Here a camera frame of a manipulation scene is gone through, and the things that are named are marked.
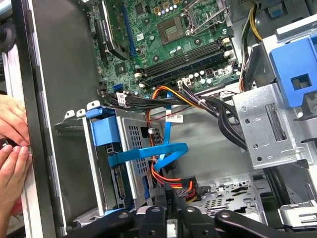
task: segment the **fingernail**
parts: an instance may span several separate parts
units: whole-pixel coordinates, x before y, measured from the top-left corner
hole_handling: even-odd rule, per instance
[[[22,141],[20,145],[21,145],[21,146],[28,146],[29,144],[28,144],[28,142],[26,142],[26,141]]]
[[[3,148],[3,150],[5,151],[5,152],[11,152],[12,151],[12,146],[11,145],[6,145],[6,146],[4,146],[4,148]]]
[[[15,147],[13,148],[13,151],[19,153],[20,149],[21,149],[20,146],[15,146]]]
[[[23,146],[23,147],[21,148],[20,153],[22,153],[22,154],[27,154],[28,152],[29,152],[28,147]]]

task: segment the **human hand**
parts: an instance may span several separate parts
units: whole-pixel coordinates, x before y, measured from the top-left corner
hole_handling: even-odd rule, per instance
[[[18,145],[30,144],[25,107],[6,95],[0,95],[0,133]]]
[[[6,145],[0,150],[0,214],[10,214],[21,196],[32,163],[27,147]]]

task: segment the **black plastic frame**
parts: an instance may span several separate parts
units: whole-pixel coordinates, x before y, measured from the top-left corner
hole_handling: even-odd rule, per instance
[[[33,168],[40,208],[43,235],[45,238],[62,236],[60,207],[54,197],[49,151],[49,139],[45,137],[45,112],[41,97],[42,83],[39,67],[35,65],[32,41],[33,22],[27,8],[27,0],[13,0],[13,20],[16,27],[16,43],[20,61],[24,102],[33,155]]]

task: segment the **cable tie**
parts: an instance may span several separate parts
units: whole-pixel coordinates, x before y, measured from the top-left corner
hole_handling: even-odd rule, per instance
[[[205,100],[205,99],[201,99],[201,100],[199,100],[199,101],[198,101],[198,103],[197,103],[197,104],[198,104],[198,106],[201,106],[201,103],[206,103],[206,100]]]

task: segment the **motherboard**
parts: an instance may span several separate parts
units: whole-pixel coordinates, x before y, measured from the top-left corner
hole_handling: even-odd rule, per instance
[[[88,12],[98,72],[108,93],[150,97],[156,87],[193,92],[239,78],[217,0],[103,0]]]

